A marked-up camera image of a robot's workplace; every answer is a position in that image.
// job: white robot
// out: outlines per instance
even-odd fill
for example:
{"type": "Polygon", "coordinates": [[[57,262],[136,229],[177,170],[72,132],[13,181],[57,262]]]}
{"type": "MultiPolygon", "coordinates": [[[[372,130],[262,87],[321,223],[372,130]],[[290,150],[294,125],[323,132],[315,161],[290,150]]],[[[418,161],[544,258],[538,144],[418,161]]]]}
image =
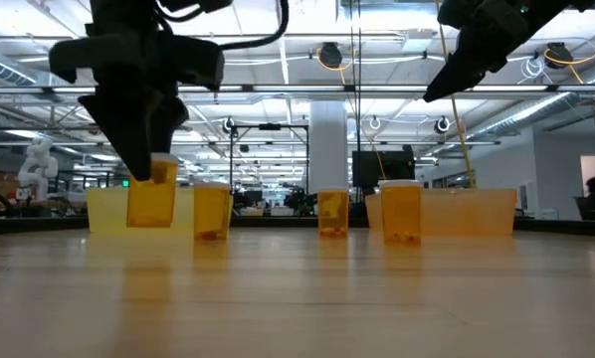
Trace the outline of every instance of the white robot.
{"type": "Polygon", "coordinates": [[[57,159],[50,156],[52,145],[52,140],[47,138],[33,139],[26,149],[26,161],[19,169],[19,186],[25,188],[36,184],[37,200],[48,198],[48,179],[55,178],[59,172],[57,159]]]}

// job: translucent orange cup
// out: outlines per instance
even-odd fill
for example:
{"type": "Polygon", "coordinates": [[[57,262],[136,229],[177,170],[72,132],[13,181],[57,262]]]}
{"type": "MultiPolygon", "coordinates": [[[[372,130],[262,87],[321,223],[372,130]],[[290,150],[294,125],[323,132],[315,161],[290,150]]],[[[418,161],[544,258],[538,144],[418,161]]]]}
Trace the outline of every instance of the translucent orange cup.
{"type": "Polygon", "coordinates": [[[167,153],[151,155],[151,178],[129,179],[127,226],[129,228],[169,228],[176,200],[178,159],[167,153]]]}
{"type": "Polygon", "coordinates": [[[317,226],[322,237],[348,235],[348,190],[346,188],[319,190],[317,226]]]}
{"type": "Polygon", "coordinates": [[[379,182],[384,240],[409,242],[421,236],[421,183],[414,180],[379,182]]]}
{"type": "Polygon", "coordinates": [[[194,183],[194,239],[225,240],[229,236],[229,184],[194,183]]]}

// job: ceiling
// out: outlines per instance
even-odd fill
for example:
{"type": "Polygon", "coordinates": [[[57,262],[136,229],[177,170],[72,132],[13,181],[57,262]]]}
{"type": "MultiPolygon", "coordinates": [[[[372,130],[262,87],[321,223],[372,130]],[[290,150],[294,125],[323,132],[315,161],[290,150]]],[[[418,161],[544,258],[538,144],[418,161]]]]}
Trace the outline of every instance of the ceiling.
{"type": "MultiPolygon", "coordinates": [[[[226,54],[223,85],[340,85],[342,81],[346,84],[358,84],[360,73],[363,85],[426,85],[443,65],[442,39],[432,2],[421,0],[418,7],[399,6],[393,9],[371,8],[367,5],[366,10],[362,10],[360,21],[356,15],[351,21],[348,12],[338,8],[335,1],[290,0],[290,5],[289,29],[280,41],[257,49],[226,54]],[[353,49],[361,48],[361,66],[349,66],[343,72],[323,68],[317,59],[309,58],[309,55],[321,47],[322,42],[338,43],[347,62],[350,61],[353,49]],[[428,55],[425,60],[421,56],[423,51],[428,55]]],[[[60,40],[83,37],[84,24],[90,20],[87,0],[1,0],[0,62],[36,79],[37,85],[60,85],[56,78],[48,76],[47,54],[60,40]]],[[[277,26],[277,4],[273,0],[235,0],[234,5],[229,8],[201,15],[188,23],[172,25],[174,32],[179,35],[217,43],[258,38],[273,33],[277,26]]],[[[457,35],[456,30],[445,28],[449,51],[455,49],[457,35]]],[[[510,56],[515,61],[511,61],[498,73],[489,74],[483,84],[532,85],[570,81],[572,74],[568,69],[541,71],[538,63],[532,62],[529,70],[536,74],[532,76],[525,70],[528,57],[534,53],[542,54],[547,43],[558,41],[565,43],[575,59],[595,56],[595,11],[586,11],[583,14],[576,11],[561,13],[510,56]]],[[[577,70],[582,76],[585,70],[593,66],[595,59],[579,65],[577,70]]],[[[87,87],[94,84],[89,71],[80,71],[78,85],[87,87]]],[[[11,84],[0,80],[0,86],[11,84]]],[[[173,153],[195,170],[192,172],[197,173],[197,166],[200,166],[210,177],[215,177],[214,174],[223,171],[228,164],[221,156],[228,154],[229,147],[218,145],[212,149],[197,145],[196,142],[227,140],[222,131],[225,118],[231,117],[238,124],[269,121],[308,124],[309,103],[320,99],[308,92],[283,95],[220,93],[216,98],[206,93],[186,93],[182,97],[189,106],[192,118],[183,125],[184,130],[176,133],[174,140],[181,144],[190,144],[174,146],[173,153]]],[[[61,98],[61,102],[52,102],[32,95],[0,94],[0,126],[17,126],[19,129],[48,125],[70,128],[93,124],[87,112],[77,107],[75,95],[64,94],[61,98]]],[[[365,132],[362,136],[367,135],[376,141],[437,140],[433,130],[435,120],[442,116],[453,118],[452,103],[449,99],[425,103],[419,98],[418,94],[364,96],[359,113],[362,130],[365,132]]],[[[348,98],[339,95],[333,99],[346,101],[349,113],[347,126],[355,128],[356,119],[352,115],[354,106],[351,106],[348,98]]],[[[466,130],[473,130],[480,123],[521,100],[523,95],[518,93],[493,96],[482,93],[460,96],[456,106],[466,130]]],[[[568,120],[573,115],[576,113],[563,113],[560,117],[561,120],[568,120]]],[[[24,134],[27,137],[12,132],[0,132],[0,140],[21,141],[28,140],[34,134],[44,134],[52,135],[63,143],[104,141],[104,137],[95,130],[30,130],[24,134]]],[[[349,138],[355,135],[357,133],[354,133],[354,129],[349,130],[349,138]]],[[[298,142],[296,134],[288,130],[273,134],[251,130],[242,140],[245,139],[298,142]]],[[[382,145],[380,149],[398,147],[400,146],[382,145]]],[[[99,158],[113,159],[114,155],[109,147],[64,145],[63,148],[69,148],[64,151],[75,154],[75,157],[85,153],[104,154],[106,156],[99,158]]],[[[423,155],[428,149],[416,148],[419,155],[423,155]]],[[[305,156],[305,151],[303,145],[297,144],[261,145],[252,146],[248,153],[238,152],[235,155],[301,157],[305,156]]],[[[88,161],[105,162],[95,157],[89,157],[88,161]]],[[[291,178],[299,178],[303,165],[300,165],[298,159],[279,161],[282,161],[281,166],[274,163],[268,169],[258,169],[271,174],[281,170],[283,173],[288,171],[292,174],[291,178]]],[[[241,172],[248,170],[244,164],[240,168],[243,168],[241,172]]],[[[248,173],[241,174],[243,178],[250,177],[248,173]]],[[[287,174],[282,174],[282,177],[280,175],[269,175],[266,178],[276,181],[279,178],[290,178],[287,174]]]]}

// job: table surface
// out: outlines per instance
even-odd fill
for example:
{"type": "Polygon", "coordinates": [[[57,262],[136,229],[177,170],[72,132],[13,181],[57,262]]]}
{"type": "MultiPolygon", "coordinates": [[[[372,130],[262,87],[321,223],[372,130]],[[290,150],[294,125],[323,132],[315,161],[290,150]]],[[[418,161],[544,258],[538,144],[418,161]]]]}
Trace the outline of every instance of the table surface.
{"type": "Polygon", "coordinates": [[[592,357],[595,238],[0,237],[0,357],[592,357]]]}

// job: white column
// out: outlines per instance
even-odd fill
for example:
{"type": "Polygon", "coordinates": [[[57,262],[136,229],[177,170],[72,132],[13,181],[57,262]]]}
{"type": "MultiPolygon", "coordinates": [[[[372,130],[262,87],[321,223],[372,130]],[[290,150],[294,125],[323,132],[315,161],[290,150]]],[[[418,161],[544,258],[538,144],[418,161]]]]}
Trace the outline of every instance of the white column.
{"type": "Polygon", "coordinates": [[[309,192],[348,186],[348,147],[344,101],[310,103],[309,192]]]}

